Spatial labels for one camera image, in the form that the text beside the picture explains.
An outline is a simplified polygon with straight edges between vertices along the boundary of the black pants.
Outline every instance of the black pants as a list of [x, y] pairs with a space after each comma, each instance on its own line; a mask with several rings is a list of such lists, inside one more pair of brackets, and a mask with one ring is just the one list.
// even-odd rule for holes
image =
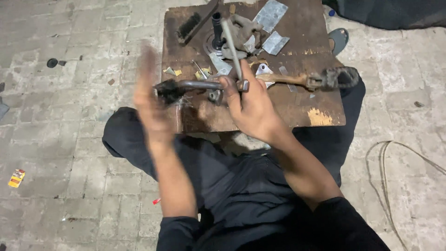
[[[365, 86], [362, 80], [354, 88], [341, 90], [347, 121], [344, 126], [293, 129], [294, 136], [322, 162], [338, 186], [341, 185], [341, 166], [353, 140], [364, 95]], [[113, 156], [126, 158], [135, 167], [157, 179], [135, 109], [121, 107], [110, 117], [105, 125], [103, 143]], [[272, 154], [228, 156], [218, 145], [185, 135], [178, 135], [174, 146], [192, 181], [198, 208], [209, 209], [217, 218], [227, 217], [218, 215], [217, 211], [223, 204], [233, 205], [232, 200], [263, 201], [266, 200], [263, 195], [270, 194], [272, 196], [267, 200], [279, 204], [295, 196]], [[259, 207], [271, 209], [271, 205], [265, 203], [261, 203]], [[252, 209], [250, 210], [247, 218], [252, 213]]]

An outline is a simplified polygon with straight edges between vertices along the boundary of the forearm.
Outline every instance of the forearm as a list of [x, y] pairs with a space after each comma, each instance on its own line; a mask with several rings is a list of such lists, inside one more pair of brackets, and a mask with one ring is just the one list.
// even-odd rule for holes
[[157, 170], [164, 217], [197, 218], [194, 187], [172, 145], [150, 147]]
[[322, 163], [291, 132], [281, 132], [272, 144], [291, 189], [315, 209], [319, 202], [342, 196]]

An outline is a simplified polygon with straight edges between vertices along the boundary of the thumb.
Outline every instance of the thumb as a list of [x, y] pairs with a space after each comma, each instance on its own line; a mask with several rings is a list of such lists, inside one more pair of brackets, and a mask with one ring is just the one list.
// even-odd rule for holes
[[227, 76], [221, 76], [219, 82], [223, 86], [224, 96], [226, 96], [227, 105], [229, 106], [229, 112], [232, 117], [238, 117], [241, 114], [242, 106], [240, 102], [240, 94], [235, 87], [233, 79]]

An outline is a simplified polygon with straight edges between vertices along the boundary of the sandal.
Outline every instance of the sandal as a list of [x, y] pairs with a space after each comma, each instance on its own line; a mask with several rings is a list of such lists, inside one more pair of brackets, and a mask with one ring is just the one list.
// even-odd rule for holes
[[337, 56], [348, 43], [348, 31], [344, 28], [337, 28], [328, 33], [328, 38], [334, 41], [334, 48], [331, 52], [334, 56]]

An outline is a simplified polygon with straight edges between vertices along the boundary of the worn wood surface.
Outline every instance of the worn wood surface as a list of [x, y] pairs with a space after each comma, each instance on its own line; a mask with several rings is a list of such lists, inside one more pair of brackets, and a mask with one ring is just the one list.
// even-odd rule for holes
[[[314, 0], [279, 0], [288, 6], [288, 10], [275, 27], [284, 37], [290, 37], [289, 42], [277, 56], [263, 52], [258, 58], [265, 58], [269, 68], [280, 74], [279, 67], [285, 66], [289, 75], [299, 73], [319, 72], [327, 67], [338, 65], [333, 57], [328, 43], [323, 8], [320, 1]], [[229, 8], [235, 5], [235, 13], [253, 19], [265, 5], [266, 0], [255, 4], [242, 2], [220, 4], [218, 11], [223, 17], [229, 16]], [[162, 69], [172, 67], [182, 70], [177, 77], [161, 73], [161, 80], [195, 79], [197, 68], [191, 61], [194, 59], [201, 68], [212, 66], [211, 60], [203, 49], [205, 34], [212, 31], [209, 20], [190, 41], [181, 47], [175, 35], [176, 29], [194, 12], [200, 12], [201, 6], [170, 8], [165, 14], [164, 40], [162, 53]], [[262, 30], [262, 42], [268, 33]], [[271, 99], [286, 123], [292, 127], [298, 126], [342, 126], [345, 116], [338, 90], [330, 92], [316, 91], [310, 98], [310, 92], [298, 87], [298, 93], [290, 92], [285, 84], [276, 84], [268, 89]], [[232, 131], [237, 127], [232, 122], [228, 109], [215, 106], [207, 101], [204, 93], [187, 93], [180, 104], [169, 108], [169, 115], [177, 123], [177, 132], [210, 132]]]

